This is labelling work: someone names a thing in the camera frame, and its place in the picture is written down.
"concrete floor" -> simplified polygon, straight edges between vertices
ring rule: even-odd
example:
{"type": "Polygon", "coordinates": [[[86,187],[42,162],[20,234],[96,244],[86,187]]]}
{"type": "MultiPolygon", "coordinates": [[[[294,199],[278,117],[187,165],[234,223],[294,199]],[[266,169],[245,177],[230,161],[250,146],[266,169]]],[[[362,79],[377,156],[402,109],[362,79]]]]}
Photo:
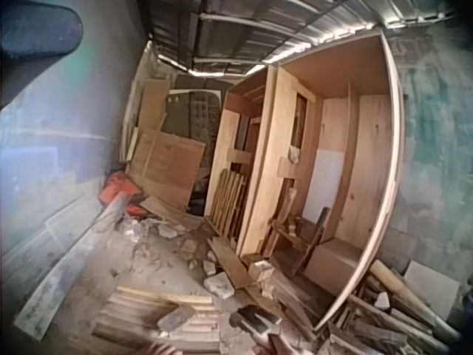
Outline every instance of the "concrete floor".
{"type": "MultiPolygon", "coordinates": [[[[201,260],[206,259],[207,237],[215,234],[206,224],[200,229],[167,240],[154,229],[139,243],[133,243],[118,231],[111,232],[89,258],[86,268],[68,293],[41,343],[31,343],[21,332],[12,329],[9,340],[15,343],[17,354],[132,354],[129,348],[113,345],[90,335],[95,317],[117,285],[127,285],[151,291],[209,295],[203,288],[205,274],[201,260]],[[185,239],[198,242],[194,258],[199,267],[189,270],[181,258],[179,247],[185,239]]],[[[251,337],[228,323],[231,312],[254,304],[246,291],[238,290],[233,297],[214,303],[221,309],[220,351],[222,354],[252,354],[255,345],[251,337]]],[[[284,320],[282,331],[295,346],[305,343],[300,333],[284,320]]]]}

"red object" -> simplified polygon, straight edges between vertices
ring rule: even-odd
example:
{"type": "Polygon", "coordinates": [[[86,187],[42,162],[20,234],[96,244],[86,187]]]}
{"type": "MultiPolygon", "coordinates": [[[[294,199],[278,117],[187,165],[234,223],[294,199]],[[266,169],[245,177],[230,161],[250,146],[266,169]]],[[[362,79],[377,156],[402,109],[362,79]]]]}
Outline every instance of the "red object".
{"type": "MultiPolygon", "coordinates": [[[[137,195],[141,195],[143,192],[141,189],[133,183],[124,172],[114,172],[110,175],[105,189],[98,195],[98,199],[102,201],[105,206],[108,206],[109,203],[113,201],[118,192],[126,192],[131,195],[132,198],[137,195]]],[[[135,205],[134,203],[129,203],[126,207],[128,214],[132,216],[144,216],[148,212],[145,209],[135,205]]]]}

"gray wall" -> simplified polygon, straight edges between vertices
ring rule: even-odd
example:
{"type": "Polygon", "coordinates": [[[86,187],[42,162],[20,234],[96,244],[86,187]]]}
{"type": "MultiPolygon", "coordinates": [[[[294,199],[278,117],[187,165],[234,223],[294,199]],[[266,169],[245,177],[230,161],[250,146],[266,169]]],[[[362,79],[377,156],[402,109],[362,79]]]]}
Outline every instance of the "gray wall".
{"type": "Polygon", "coordinates": [[[462,284],[473,273],[473,52],[455,24],[388,33],[404,88],[406,146],[380,258],[462,284]]]}
{"type": "Polygon", "coordinates": [[[75,10],[84,39],[0,115],[4,321],[101,210],[146,44],[135,0],[42,2],[75,10]]]}

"corrugated metal roof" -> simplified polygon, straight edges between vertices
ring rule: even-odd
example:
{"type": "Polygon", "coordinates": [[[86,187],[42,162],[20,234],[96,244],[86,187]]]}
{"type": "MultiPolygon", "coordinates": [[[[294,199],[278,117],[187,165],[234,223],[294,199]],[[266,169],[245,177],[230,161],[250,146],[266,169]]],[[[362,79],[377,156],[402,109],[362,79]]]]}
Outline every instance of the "corrugated metal roof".
{"type": "Polygon", "coordinates": [[[452,14],[441,0],[137,1],[161,58],[220,75],[244,75],[258,62],[373,27],[428,24],[452,14]]]}

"white board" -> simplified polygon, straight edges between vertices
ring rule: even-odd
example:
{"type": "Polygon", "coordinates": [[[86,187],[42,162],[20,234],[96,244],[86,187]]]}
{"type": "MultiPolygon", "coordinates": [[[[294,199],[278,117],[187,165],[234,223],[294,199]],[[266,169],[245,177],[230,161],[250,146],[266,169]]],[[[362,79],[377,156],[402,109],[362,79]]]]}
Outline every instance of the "white board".
{"type": "Polygon", "coordinates": [[[430,308],[443,320],[450,314],[460,283],[431,268],[411,261],[404,279],[414,292],[430,303],[430,308]]]}
{"type": "Polygon", "coordinates": [[[344,153],[317,149],[302,217],[316,223],[322,209],[332,208],[340,184],[344,153]]]}

